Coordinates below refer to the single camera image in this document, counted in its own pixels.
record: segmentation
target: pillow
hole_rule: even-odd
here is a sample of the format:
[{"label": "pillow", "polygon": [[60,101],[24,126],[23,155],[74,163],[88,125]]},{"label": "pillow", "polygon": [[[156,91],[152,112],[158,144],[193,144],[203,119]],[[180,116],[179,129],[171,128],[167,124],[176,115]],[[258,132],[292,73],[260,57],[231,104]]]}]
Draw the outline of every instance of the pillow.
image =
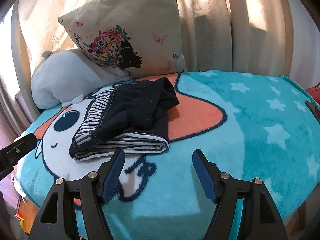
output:
[{"label": "pillow", "polygon": [[32,98],[40,109],[81,102],[98,88],[132,77],[119,67],[102,68],[78,49],[45,51],[31,78]]},{"label": "pillow", "polygon": [[186,70],[177,0],[92,0],[59,22],[101,66],[136,78]]}]

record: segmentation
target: fleece blanket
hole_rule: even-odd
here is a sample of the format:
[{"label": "fleece blanket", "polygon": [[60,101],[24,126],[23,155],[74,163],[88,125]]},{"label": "fleece blanket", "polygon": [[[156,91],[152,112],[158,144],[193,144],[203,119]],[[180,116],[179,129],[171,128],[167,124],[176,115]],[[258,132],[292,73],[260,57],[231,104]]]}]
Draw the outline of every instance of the fleece blanket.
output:
[{"label": "fleece blanket", "polygon": [[[196,148],[236,179],[261,178],[283,219],[303,203],[319,181],[320,125],[305,105],[314,101],[301,87],[286,77],[248,73],[165,76],[180,101],[169,111],[170,149],[126,156],[114,197],[103,205],[115,240],[203,238],[215,205],[205,197],[192,166]],[[28,128],[39,144],[20,160],[16,176],[36,205],[56,178],[80,179],[109,159],[76,162],[68,153],[90,100],[48,109]],[[71,118],[71,111],[79,117]],[[56,131],[60,118],[66,129]],[[86,238],[77,204],[79,234]],[[230,239],[236,239],[241,210],[239,201]]]}]

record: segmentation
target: beige pillow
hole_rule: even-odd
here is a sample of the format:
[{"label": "beige pillow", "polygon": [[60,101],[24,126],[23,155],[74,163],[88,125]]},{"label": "beige pillow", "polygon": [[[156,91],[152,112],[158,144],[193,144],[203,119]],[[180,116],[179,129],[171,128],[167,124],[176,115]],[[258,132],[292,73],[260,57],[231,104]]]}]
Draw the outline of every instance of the beige pillow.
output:
[{"label": "beige pillow", "polygon": [[59,22],[101,66],[134,77],[186,70],[177,0],[92,0]]}]

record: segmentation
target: screw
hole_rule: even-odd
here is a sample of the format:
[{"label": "screw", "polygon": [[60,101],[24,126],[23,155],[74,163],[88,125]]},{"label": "screw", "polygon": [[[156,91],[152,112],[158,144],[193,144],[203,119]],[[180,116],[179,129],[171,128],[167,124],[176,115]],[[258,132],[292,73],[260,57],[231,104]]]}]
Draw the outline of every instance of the screw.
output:
[{"label": "screw", "polygon": [[223,179],[229,179],[229,178],[230,178],[230,175],[229,175],[229,173],[227,173],[227,172],[223,172],[223,173],[221,173],[221,177],[222,177]]},{"label": "screw", "polygon": [[93,178],[97,177],[97,173],[95,171],[93,171],[93,172],[90,172],[88,176],[89,176],[89,178],[93,179]]},{"label": "screw", "polygon": [[59,178],[56,180],[56,184],[60,185],[63,183],[63,179],[62,178]]},{"label": "screw", "polygon": [[259,178],[255,178],[255,179],[254,179],[254,182],[255,182],[256,184],[258,184],[258,185],[262,184],[262,180],[259,179]]}]

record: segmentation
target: floral hair print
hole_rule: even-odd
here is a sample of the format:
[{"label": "floral hair print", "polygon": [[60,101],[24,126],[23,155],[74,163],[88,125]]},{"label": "floral hair print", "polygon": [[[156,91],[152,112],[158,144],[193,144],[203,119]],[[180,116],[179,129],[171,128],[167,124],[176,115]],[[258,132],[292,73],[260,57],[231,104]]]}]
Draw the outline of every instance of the floral hair print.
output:
[{"label": "floral hair print", "polygon": [[125,29],[119,25],[109,27],[108,30],[101,32],[94,38],[91,44],[83,41],[76,33],[78,47],[86,53],[93,62],[105,67],[121,67],[123,69],[129,67],[140,68],[142,57],[137,56],[133,52],[133,48],[129,43],[129,38]]}]

